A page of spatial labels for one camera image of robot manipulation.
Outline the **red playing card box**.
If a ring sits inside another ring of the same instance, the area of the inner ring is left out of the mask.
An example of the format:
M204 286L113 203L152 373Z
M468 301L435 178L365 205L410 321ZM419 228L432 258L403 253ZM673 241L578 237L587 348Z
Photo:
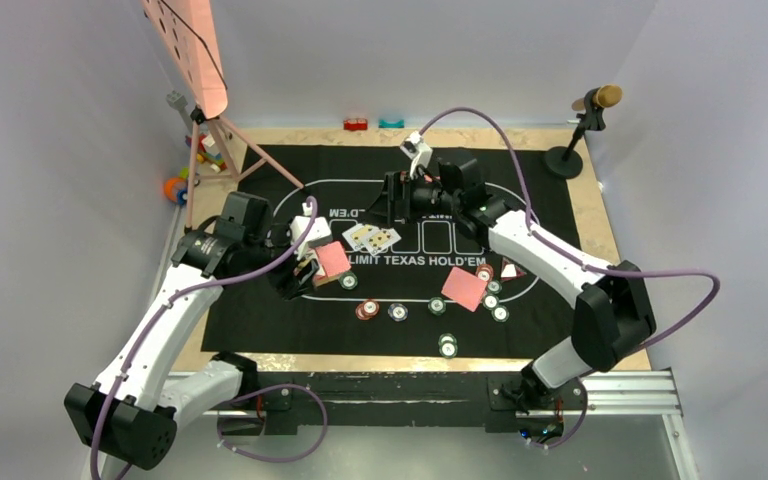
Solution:
M320 287L338 280L351 269L348 255L339 241L308 249L301 257L300 267L313 266L312 284Z

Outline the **red chip stack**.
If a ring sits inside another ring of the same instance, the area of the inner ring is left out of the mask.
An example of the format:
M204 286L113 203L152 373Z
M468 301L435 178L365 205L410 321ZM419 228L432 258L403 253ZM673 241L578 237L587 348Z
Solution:
M380 312L380 305L378 302L367 299L357 305L355 308L355 315L359 320L367 321L371 320Z

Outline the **red chips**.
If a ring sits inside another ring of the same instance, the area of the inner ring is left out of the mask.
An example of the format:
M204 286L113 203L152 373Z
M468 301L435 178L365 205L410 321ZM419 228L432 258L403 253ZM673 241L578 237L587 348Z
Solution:
M476 269L476 276L484 282L490 282L494 278L494 270L489 264L481 264Z

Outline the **red-backed card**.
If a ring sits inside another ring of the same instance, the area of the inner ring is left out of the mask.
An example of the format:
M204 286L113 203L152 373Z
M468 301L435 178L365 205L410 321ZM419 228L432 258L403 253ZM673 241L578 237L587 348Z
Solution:
M481 304L488 281L459 267L453 267L441 289L444 298L474 312Z

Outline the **green chip stack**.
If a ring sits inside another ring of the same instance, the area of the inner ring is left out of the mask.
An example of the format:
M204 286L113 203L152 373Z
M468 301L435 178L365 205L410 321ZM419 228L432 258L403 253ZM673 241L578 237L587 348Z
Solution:
M441 297L433 297L427 303L429 312L434 316L441 316L446 312L446 302Z

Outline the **blue chip stack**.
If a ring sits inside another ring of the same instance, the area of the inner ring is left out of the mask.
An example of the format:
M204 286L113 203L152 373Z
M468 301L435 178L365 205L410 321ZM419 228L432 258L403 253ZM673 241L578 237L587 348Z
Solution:
M395 322L402 322L408 318L409 311L407 307L401 303L392 303L388 307L388 315Z

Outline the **green chips group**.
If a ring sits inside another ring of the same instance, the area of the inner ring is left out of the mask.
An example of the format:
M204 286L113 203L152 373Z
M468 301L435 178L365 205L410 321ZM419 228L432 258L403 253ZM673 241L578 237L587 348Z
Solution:
M501 303L499 297L501 291L501 283L497 280L491 280L488 282L482 298L482 306L489 311L491 317L497 323L505 323L510 317L509 311Z

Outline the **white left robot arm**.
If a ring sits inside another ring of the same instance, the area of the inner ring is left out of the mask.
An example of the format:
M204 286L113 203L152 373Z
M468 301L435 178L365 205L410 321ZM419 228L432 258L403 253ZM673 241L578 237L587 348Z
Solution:
M302 204L302 229L277 253L267 242L269 203L232 192L221 214L178 242L158 293L136 330L90 385L73 384L64 407L82 443L89 447L93 479L122 479L132 468L151 470L169 453L177 433L216 406L261 405L271 393L310 395L305 386L264 386L256 363L218 353L200 371L169 384L169 373L199 319L227 286L265 277L292 298L312 283L314 269L299 265L321 217L315 197Z

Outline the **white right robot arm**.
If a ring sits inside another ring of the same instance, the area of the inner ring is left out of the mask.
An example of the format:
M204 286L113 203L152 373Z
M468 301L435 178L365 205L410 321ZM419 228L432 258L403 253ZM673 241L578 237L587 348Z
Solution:
M522 369L519 387L500 391L520 408L544 407L570 381L610 371L654 334L655 316L635 264L611 265L560 240L490 193L477 160L442 163L436 175L424 166L386 173L363 218L389 228L430 215L449 217L463 236L534 274L573 310L571 334Z

